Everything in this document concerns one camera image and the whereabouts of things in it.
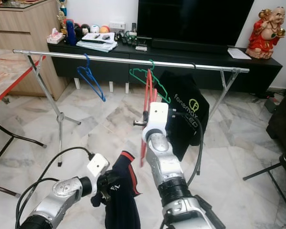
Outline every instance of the clothing rack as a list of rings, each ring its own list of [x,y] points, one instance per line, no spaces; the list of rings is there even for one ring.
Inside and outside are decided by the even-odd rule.
[[[40,75],[40,69],[41,69],[41,62],[43,56],[51,56],[51,57],[61,57],[61,58],[72,58],[72,59],[80,59],[80,60],[86,60],[85,55],[79,55],[79,54],[67,54],[67,53],[59,53],[59,52],[37,52],[37,51],[31,51],[31,50],[13,50],[14,53],[23,54],[27,57],[27,59],[30,61],[33,70],[35,72],[35,77],[40,84],[42,90],[44,91],[45,95],[47,96],[52,108],[54,109],[56,115],[57,115],[57,122],[58,122],[58,136],[59,136],[59,142],[60,147],[59,151],[61,152],[62,148],[62,122],[64,119],[67,119],[68,121],[74,122],[78,125],[81,123],[79,121],[76,121],[74,119],[71,119],[69,117],[66,117],[63,112],[60,112],[55,101],[53,100],[49,90],[47,89],[41,75]],[[40,56],[38,65],[36,66],[34,61],[31,58],[31,55],[38,55]],[[190,69],[201,69],[201,70],[211,70],[211,71],[219,71],[222,85],[223,85],[223,91],[219,98],[217,99],[216,103],[211,109],[210,112],[210,119],[213,116],[214,112],[218,108],[219,104],[229,91],[230,87],[232,86],[233,82],[237,78],[239,73],[248,73],[250,70],[247,68],[236,68],[236,67],[223,67],[223,66],[211,66],[211,65],[199,65],[194,63],[173,63],[173,62],[158,62],[158,61],[144,61],[144,60],[132,60],[132,59],[124,59],[124,58],[112,58],[112,57],[101,57],[101,56],[88,56],[88,58],[91,61],[103,61],[103,62],[116,62],[116,63],[132,63],[132,64],[142,64],[142,65],[151,65],[151,66],[162,66],[162,67],[176,67],[176,68],[190,68]],[[225,72],[231,72],[231,76],[229,77],[228,81],[225,80]],[[59,158],[58,166],[61,166],[62,164],[62,157]]]

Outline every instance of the green hanger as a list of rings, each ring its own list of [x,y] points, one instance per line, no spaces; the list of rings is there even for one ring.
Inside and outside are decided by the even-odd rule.
[[[163,98],[168,104],[170,104],[170,103],[171,103],[171,98],[168,96],[168,93],[167,93],[166,89],[165,89],[164,86],[160,83],[160,81],[158,80],[158,78],[155,77],[155,75],[153,74],[153,70],[154,70],[153,60],[149,60],[149,61],[151,61],[152,64],[153,64],[153,67],[150,68],[151,74],[152,74],[152,77],[153,77],[153,83],[154,83],[154,81],[156,80],[157,83],[159,84],[159,86],[160,86],[160,87],[163,89],[163,91],[165,92],[165,96],[161,95],[160,93],[158,93],[158,95],[160,95],[160,97]],[[129,74],[130,74],[132,77],[136,78],[138,81],[140,81],[140,82],[142,82],[143,84],[146,85],[146,82],[144,82],[143,80],[141,80],[139,77],[137,77],[137,76],[135,75],[135,73],[134,73],[135,71],[144,72],[144,73],[145,73],[145,77],[147,78],[147,70],[145,70],[145,69],[140,69],[140,68],[129,69]]]

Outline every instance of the marble floor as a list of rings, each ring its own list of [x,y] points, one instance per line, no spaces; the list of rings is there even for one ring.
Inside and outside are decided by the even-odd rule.
[[[81,125],[64,121],[63,148],[84,146],[103,154],[113,164],[121,150],[135,157],[133,168],[138,178],[136,197],[142,229],[157,229],[162,221],[162,207],[147,163],[139,168],[141,128],[132,126],[142,116],[143,88],[114,85],[114,92],[103,84],[107,101],[102,102],[88,85],[80,90],[71,83],[57,101],[67,116]],[[202,90],[212,106],[219,91]],[[48,145],[14,140],[0,159],[0,185],[22,192],[33,183],[47,162],[58,153],[56,115],[46,98],[7,96],[10,103],[0,102],[0,124],[9,130],[38,139]],[[278,162],[281,145],[265,131],[271,114],[264,100],[256,101],[245,93],[229,93],[210,120],[204,137],[201,175],[190,185],[193,195],[207,200],[227,229],[286,229],[286,205],[267,174],[243,181],[242,177]],[[0,149],[8,136],[0,131]],[[198,148],[189,147],[182,168],[188,178],[195,166]],[[88,160],[81,150],[66,153],[63,165],[53,165],[46,177],[69,179],[86,175]],[[286,172],[272,171],[286,195]],[[40,184],[28,203],[24,217],[50,191],[52,182]],[[0,192],[0,229],[14,227],[17,199]],[[103,229],[105,208],[94,208],[84,197],[68,210],[59,229]]]

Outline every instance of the white wall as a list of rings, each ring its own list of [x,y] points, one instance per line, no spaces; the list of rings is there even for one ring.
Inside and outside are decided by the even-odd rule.
[[[261,9],[274,9],[278,6],[283,6],[286,10],[286,0],[255,0],[243,27],[243,30],[238,38],[236,46],[243,48],[247,47],[249,43],[248,39],[252,33],[253,24],[259,19],[258,13]],[[284,24],[282,25],[282,28],[286,30],[286,18]],[[274,47],[274,53],[272,57],[280,64],[282,64],[283,68],[270,86],[286,88],[286,37],[280,39],[277,46]]]
[[[255,0],[244,28],[236,43],[237,47],[246,47],[251,35],[253,24],[259,19],[261,9],[274,9],[283,6],[286,0]],[[110,21],[125,22],[126,29],[131,29],[131,23],[137,22],[138,0],[68,0],[68,17],[80,24],[108,25]],[[279,72],[272,87],[286,88],[286,37],[275,47],[273,57],[284,67]]]

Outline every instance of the red table edge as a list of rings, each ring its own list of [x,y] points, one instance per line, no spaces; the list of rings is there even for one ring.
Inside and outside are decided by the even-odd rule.
[[[13,87],[15,87],[25,76],[27,76],[27,74],[30,73],[30,71],[33,70],[33,66],[31,66],[24,74],[22,74],[15,82],[13,82],[1,95],[0,95],[0,100],[11,90],[13,89]]]

